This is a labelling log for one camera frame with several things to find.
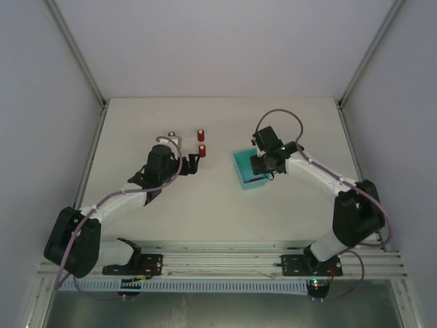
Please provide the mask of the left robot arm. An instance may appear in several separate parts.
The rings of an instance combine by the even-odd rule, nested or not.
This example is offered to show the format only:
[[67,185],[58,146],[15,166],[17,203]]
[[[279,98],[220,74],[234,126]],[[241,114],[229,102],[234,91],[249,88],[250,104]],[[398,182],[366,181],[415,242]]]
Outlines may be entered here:
[[126,238],[102,241],[102,230],[151,203],[176,177],[196,174],[200,159],[200,154],[182,156],[179,148],[156,144],[147,163],[120,191],[96,205],[60,211],[44,248],[45,259],[75,278],[85,277],[96,267],[104,275],[160,275],[157,262],[148,260],[140,246]]

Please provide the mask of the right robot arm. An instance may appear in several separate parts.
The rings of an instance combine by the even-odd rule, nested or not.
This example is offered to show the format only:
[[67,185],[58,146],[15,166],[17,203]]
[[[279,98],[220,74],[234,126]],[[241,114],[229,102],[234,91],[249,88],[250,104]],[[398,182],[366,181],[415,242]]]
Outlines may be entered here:
[[328,232],[303,251],[305,264],[312,273],[386,225],[374,183],[340,176],[314,160],[297,142],[283,143],[271,126],[255,131],[253,145],[257,148],[257,154],[251,157],[255,175],[293,176],[333,203],[333,222]]

